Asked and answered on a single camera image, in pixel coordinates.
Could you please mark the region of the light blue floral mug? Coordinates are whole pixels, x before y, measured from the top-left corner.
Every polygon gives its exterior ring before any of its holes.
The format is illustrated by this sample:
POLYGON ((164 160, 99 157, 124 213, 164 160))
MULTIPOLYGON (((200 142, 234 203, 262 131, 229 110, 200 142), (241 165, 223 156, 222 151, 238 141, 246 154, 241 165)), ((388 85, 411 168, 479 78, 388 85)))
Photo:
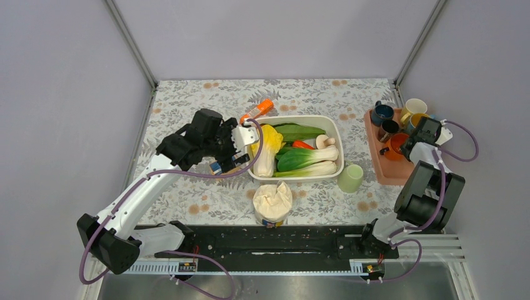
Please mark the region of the light blue floral mug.
POLYGON ((416 129, 417 125, 419 124, 422 118, 430 118, 430 115, 424 113, 416 113, 409 117, 405 123, 404 132, 407 134, 411 134, 416 129))

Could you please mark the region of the yellow mug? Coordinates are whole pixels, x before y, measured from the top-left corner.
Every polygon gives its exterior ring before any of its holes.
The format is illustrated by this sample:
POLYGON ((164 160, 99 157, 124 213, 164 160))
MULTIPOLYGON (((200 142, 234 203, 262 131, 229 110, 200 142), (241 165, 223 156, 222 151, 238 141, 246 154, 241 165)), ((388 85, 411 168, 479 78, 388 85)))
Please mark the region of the yellow mug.
POLYGON ((408 99, 401 110, 399 122, 404 126, 413 114, 426 113, 427 111, 428 105, 423 100, 418 98, 408 99))

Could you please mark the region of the small brown mug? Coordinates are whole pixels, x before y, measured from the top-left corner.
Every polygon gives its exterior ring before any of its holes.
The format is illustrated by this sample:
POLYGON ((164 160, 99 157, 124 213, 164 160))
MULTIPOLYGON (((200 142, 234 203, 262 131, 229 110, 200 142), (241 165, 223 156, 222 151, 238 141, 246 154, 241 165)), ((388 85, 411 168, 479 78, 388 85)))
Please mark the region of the small brown mug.
POLYGON ((380 143, 386 143, 389 139, 391 139, 396 133, 398 133, 400 130, 400 126, 396 121, 393 120, 385 120, 381 123, 378 132, 377 132, 377 140, 380 143))

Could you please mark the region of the orange mug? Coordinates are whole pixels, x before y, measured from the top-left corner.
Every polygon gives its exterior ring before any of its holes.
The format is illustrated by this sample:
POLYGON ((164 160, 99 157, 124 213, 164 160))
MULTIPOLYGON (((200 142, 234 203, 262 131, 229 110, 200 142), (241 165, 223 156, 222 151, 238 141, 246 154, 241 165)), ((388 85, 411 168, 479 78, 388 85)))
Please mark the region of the orange mug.
POLYGON ((408 140, 409 135, 406 133, 397 133, 390 137, 384 147, 379 150, 379 154, 390 161, 400 161, 403 159, 401 146, 408 140))

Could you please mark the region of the dark blue mug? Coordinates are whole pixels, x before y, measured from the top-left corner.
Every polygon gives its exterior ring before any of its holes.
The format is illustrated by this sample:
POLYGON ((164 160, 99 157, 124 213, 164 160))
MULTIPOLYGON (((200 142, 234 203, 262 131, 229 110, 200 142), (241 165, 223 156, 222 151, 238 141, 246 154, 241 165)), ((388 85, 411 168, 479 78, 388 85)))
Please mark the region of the dark blue mug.
POLYGON ((377 101, 370 113, 371 123, 377 127, 381 126, 384 121, 392 120, 394 117, 394 109, 381 101, 377 101))

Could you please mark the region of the light green cup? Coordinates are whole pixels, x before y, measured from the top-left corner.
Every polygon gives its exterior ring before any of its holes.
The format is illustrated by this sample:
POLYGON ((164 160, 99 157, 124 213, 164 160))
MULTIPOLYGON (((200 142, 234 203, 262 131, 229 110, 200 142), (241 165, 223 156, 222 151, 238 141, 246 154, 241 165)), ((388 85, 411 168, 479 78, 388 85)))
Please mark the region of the light green cup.
POLYGON ((364 179, 364 171, 361 166, 352 164, 345 167, 337 177, 337 185, 344 193, 356 192, 364 179))

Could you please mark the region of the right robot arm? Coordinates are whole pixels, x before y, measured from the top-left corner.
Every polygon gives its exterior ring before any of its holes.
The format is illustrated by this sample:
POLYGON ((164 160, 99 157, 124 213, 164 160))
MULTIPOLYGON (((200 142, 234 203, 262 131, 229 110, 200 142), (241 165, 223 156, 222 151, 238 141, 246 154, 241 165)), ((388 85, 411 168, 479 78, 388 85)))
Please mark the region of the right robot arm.
POLYGON ((365 225, 356 248, 366 257, 385 255, 396 239, 428 229, 442 230, 449 221, 466 180, 453 173, 435 143, 443 124, 422 117, 401 151, 414 169, 397 197, 392 214, 365 225))

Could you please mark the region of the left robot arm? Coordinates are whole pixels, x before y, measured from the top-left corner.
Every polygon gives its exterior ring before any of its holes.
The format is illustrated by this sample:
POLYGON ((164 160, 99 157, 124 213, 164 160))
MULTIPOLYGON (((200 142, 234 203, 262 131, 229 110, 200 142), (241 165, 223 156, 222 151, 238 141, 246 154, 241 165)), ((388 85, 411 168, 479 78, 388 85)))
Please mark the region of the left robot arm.
POLYGON ((214 158, 221 172, 201 178, 224 179, 246 172, 254 162, 243 151, 259 141, 260 130, 253 119, 239 124, 210 109, 196 111, 190 123, 161 141, 144 170, 116 200, 95 216, 83 214, 78 219, 82 260, 92 255, 108 271, 122 274, 144 256, 164 251, 180 257, 191 254, 194 241, 176 223, 139 229, 139 221, 179 177, 192 176, 190 168, 203 158, 214 158))

